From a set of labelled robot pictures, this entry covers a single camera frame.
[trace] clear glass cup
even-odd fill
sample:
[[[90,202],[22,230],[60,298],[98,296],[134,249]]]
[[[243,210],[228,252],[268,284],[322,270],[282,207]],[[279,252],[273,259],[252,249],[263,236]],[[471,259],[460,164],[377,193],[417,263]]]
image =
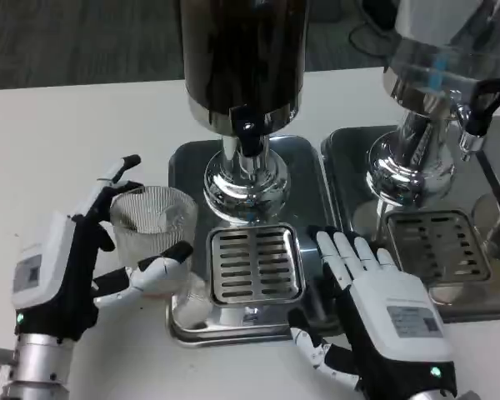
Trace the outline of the clear glass cup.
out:
[[[181,240],[193,245],[197,204],[173,187],[146,186],[123,193],[115,198],[109,214],[124,267],[136,268],[139,261],[157,256]],[[181,283],[190,269],[191,258],[182,269]],[[173,291],[166,287],[168,282],[162,285],[165,293]]]

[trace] black tap handle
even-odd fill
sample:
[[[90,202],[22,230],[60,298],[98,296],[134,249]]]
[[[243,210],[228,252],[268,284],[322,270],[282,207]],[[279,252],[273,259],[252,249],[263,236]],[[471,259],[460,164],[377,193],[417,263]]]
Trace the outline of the black tap handle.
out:
[[[244,157],[256,157],[263,150],[261,136],[268,134],[265,130],[264,115],[247,104],[230,109],[232,130],[241,142]]]
[[[474,136],[484,136],[491,125],[494,112],[500,107],[500,77],[476,83],[469,107],[470,115],[463,128]]]

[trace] metal robot arm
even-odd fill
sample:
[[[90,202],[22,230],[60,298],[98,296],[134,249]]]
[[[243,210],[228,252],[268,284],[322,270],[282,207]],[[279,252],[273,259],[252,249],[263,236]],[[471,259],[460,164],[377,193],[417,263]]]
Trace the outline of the metal robot arm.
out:
[[[179,242],[139,262],[136,271],[123,268],[93,280],[98,250],[115,249],[100,222],[109,220],[116,195],[142,186],[119,182],[140,162],[138,155],[119,160],[76,212],[54,214],[42,246],[23,252],[12,294],[17,345],[14,352],[0,349],[0,367],[11,367],[2,399],[68,399],[64,386],[74,343],[96,324],[99,308],[130,302],[159,280],[177,277],[182,270],[178,266],[193,252],[189,243]]]

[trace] stainless steel tray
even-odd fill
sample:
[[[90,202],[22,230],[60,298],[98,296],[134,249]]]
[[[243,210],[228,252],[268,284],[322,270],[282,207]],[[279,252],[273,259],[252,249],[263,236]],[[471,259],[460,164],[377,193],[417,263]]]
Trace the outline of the stainless steel tray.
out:
[[[393,130],[386,127],[344,128],[334,132],[322,143],[327,182],[332,196],[332,210],[342,229],[355,230],[371,237],[378,220],[378,202],[365,183],[367,152],[374,141]],[[448,195],[432,205],[431,211],[459,209],[474,223],[477,233],[485,238],[492,226],[478,226],[473,209],[480,198],[493,195],[493,179],[500,182],[500,117],[495,117],[484,148],[483,164],[473,157],[462,162],[458,154],[457,130],[448,135],[448,148],[456,163],[457,173]],[[485,168],[492,167],[487,180]],[[491,276],[487,280],[464,282],[433,282],[430,292],[437,299],[442,317],[447,322],[477,321],[500,318],[500,260],[487,260]]]
[[[207,262],[208,234],[217,228],[233,228],[210,210],[203,196],[203,173],[220,146],[219,140],[184,144],[172,156],[168,175],[170,186],[182,190],[197,202],[192,270],[208,284],[211,278]],[[266,224],[286,223],[296,233],[306,282],[305,294],[288,303],[243,304],[241,307],[213,304],[207,321],[193,328],[181,327],[173,320],[174,304],[171,303],[167,310],[167,324],[171,334],[183,345],[207,346],[289,338],[287,313],[293,307],[302,307],[311,324],[323,331],[338,328],[331,305],[322,302],[318,295],[317,286],[323,280],[322,266],[315,244],[306,233],[310,224],[333,224],[317,152],[301,137],[281,135],[272,135],[271,149],[287,164],[291,192],[279,215]]]

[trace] black cable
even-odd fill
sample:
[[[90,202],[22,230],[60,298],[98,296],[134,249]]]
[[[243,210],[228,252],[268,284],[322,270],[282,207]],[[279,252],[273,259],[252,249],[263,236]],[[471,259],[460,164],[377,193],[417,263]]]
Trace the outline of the black cable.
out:
[[[353,35],[356,34],[357,32],[359,32],[361,29],[365,28],[365,27],[369,27],[370,28],[370,25],[367,23],[367,22],[362,22],[360,23],[359,25],[357,25],[356,27],[354,27],[350,33],[348,34],[348,43],[350,43],[350,46],[352,46],[354,48],[354,50],[360,52],[361,54],[364,54],[365,56],[367,57],[370,57],[370,58],[377,58],[378,60],[386,60],[389,55],[388,54],[373,54],[371,52],[368,52],[366,50],[363,50],[362,48],[360,48],[353,40]],[[386,37],[386,36],[383,36],[381,33],[379,32],[376,32],[375,30],[371,29],[374,33],[376,33],[380,38],[384,38],[384,39],[387,39],[390,41],[389,37]]]

